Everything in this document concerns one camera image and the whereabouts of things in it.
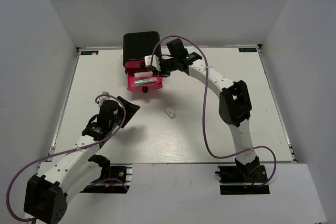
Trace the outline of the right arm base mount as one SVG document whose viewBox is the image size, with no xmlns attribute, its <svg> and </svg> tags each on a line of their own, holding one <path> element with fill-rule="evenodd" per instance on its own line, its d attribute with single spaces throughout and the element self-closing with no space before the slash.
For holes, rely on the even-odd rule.
<svg viewBox="0 0 336 224">
<path fill-rule="evenodd" d="M 261 165 L 249 178 L 244 178 L 238 167 L 232 165 L 219 166 L 215 175 L 219 178 L 221 195 L 270 194 L 268 184 L 259 186 L 268 179 L 264 165 Z"/>
</svg>

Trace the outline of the green capped highlighter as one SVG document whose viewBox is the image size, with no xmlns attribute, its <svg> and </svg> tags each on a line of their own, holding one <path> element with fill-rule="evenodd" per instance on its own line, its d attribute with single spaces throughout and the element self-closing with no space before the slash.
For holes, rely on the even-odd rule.
<svg viewBox="0 0 336 224">
<path fill-rule="evenodd" d="M 134 85 L 144 86 L 144 85 L 148 85 L 148 84 L 156 83 L 156 82 L 157 82 L 157 78 L 147 78 L 147 79 L 141 79 L 141 80 L 134 81 Z"/>
</svg>

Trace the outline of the orange capped highlighter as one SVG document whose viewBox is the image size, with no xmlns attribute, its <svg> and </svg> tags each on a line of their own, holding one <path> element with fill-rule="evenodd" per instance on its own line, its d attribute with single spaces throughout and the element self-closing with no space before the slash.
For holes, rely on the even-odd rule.
<svg viewBox="0 0 336 224">
<path fill-rule="evenodd" d="M 140 78 L 140 77 L 149 77 L 149 76 L 152 76 L 153 75 L 153 72 L 152 71 L 144 71 L 144 72 L 136 72 L 134 74 L 134 76 L 136 78 Z"/>
</svg>

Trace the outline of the black drawer cabinet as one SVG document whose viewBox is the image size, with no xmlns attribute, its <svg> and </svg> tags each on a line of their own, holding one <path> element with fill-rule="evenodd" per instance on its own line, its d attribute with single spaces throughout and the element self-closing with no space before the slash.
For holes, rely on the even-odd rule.
<svg viewBox="0 0 336 224">
<path fill-rule="evenodd" d="M 123 36 L 123 66 L 127 61 L 144 60 L 145 56 L 152 54 L 159 41 L 160 34 L 157 31 L 125 34 Z"/>
</svg>

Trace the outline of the pink drawer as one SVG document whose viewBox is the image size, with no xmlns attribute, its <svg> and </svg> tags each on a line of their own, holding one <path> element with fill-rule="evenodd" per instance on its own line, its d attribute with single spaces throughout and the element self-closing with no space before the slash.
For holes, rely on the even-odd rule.
<svg viewBox="0 0 336 224">
<path fill-rule="evenodd" d="M 134 61 L 127 61 L 124 64 L 126 69 L 133 69 L 133 68 L 146 68 L 144 60 L 134 60 Z"/>
<path fill-rule="evenodd" d="M 147 93 L 161 88 L 163 88 L 162 78 L 155 76 L 153 71 L 141 68 L 127 70 L 127 90 Z"/>
</svg>

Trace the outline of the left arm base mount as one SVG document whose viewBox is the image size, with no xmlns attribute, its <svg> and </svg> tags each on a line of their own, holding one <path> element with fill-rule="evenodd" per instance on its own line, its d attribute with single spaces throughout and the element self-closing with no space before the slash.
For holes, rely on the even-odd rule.
<svg viewBox="0 0 336 224">
<path fill-rule="evenodd" d="M 102 170 L 101 176 L 81 193 L 126 194 L 131 185 L 132 171 L 132 164 L 111 164 L 109 169 Z"/>
</svg>

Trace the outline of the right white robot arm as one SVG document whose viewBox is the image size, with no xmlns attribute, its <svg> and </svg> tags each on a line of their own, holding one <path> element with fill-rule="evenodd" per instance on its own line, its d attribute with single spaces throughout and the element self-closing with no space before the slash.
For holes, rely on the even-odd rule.
<svg viewBox="0 0 336 224">
<path fill-rule="evenodd" d="M 247 84 L 242 80 L 235 82 L 214 70 L 201 50 L 189 53 L 183 40 L 181 36 L 171 36 L 171 41 L 166 44 L 170 52 L 169 59 L 164 59 L 156 51 L 161 45 L 158 42 L 151 55 L 145 58 L 145 65 L 160 77 L 168 77 L 175 70 L 184 72 L 204 84 L 204 99 L 207 98 L 208 90 L 218 97 L 219 116 L 229 126 L 234 142 L 235 153 L 232 156 L 237 175 L 245 182 L 250 181 L 255 177 L 260 161 L 249 130 L 252 106 Z"/>
</svg>

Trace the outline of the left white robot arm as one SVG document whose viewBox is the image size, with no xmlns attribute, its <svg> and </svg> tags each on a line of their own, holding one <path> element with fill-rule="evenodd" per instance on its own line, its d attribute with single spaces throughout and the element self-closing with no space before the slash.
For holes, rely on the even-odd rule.
<svg viewBox="0 0 336 224">
<path fill-rule="evenodd" d="M 68 204 L 88 188 L 111 182 L 124 185 L 111 176 L 110 160 L 97 152 L 126 126 L 140 106 L 108 93 L 99 95 L 95 102 L 99 112 L 89 119 L 73 149 L 51 169 L 27 182 L 24 212 L 44 223 L 59 223 Z"/>
</svg>

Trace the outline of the small staples box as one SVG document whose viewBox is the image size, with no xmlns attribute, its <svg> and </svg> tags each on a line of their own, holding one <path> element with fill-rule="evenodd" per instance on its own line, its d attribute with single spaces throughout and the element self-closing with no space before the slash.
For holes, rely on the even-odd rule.
<svg viewBox="0 0 336 224">
<path fill-rule="evenodd" d="M 166 108 L 164 110 L 164 112 L 170 119 L 173 119 L 173 118 L 176 117 L 176 112 L 173 109 L 171 109 L 170 107 Z"/>
</svg>

